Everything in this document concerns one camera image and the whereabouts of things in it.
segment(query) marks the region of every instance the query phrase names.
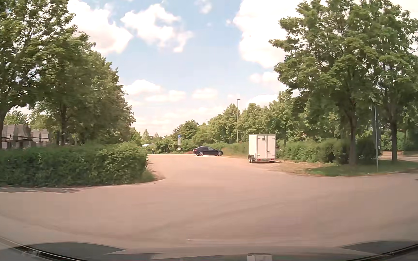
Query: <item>windshield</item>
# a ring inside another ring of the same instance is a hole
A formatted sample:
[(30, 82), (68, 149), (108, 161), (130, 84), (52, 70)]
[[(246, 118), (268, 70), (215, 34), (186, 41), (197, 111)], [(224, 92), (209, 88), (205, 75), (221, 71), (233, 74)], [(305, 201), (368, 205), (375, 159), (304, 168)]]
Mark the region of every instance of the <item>windshield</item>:
[(418, 1), (0, 0), (9, 248), (417, 252)]

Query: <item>blue sky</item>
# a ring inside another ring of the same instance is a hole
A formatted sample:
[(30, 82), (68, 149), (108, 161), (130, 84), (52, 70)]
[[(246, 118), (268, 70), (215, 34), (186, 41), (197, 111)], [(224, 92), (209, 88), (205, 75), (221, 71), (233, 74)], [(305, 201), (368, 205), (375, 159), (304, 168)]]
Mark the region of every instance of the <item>blue sky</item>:
[[(113, 66), (139, 131), (170, 134), (240, 98), (267, 105), (285, 86), (273, 66), (284, 53), (278, 20), (300, 0), (70, 0), (73, 22)], [(418, 16), (418, 1), (394, 0)]]

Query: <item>white vehicle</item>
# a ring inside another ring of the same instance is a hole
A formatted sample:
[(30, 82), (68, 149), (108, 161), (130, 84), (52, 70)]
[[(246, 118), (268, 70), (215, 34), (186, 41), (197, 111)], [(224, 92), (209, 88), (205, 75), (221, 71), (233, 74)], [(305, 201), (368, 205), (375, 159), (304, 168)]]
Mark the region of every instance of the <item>white vehicle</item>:
[(250, 134), (248, 145), (249, 163), (275, 162), (276, 137), (275, 134)]

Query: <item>parking lot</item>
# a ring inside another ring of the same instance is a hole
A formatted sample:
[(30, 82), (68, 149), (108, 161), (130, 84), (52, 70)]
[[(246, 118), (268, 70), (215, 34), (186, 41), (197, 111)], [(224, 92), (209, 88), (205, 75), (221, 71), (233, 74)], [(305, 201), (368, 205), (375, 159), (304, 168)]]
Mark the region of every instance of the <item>parking lot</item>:
[(18, 243), (340, 246), (418, 240), (418, 174), (315, 177), (245, 158), (150, 155), (163, 179), (0, 188), (0, 235)]

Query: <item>trailer door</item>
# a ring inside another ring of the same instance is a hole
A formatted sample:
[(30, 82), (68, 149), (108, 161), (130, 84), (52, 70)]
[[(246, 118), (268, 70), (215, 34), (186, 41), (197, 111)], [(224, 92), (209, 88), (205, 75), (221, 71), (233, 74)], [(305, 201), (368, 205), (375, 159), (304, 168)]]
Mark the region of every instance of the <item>trailer door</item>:
[(275, 135), (267, 135), (267, 157), (268, 159), (275, 159), (276, 138)]
[(267, 158), (267, 135), (257, 136), (257, 156), (256, 159)]

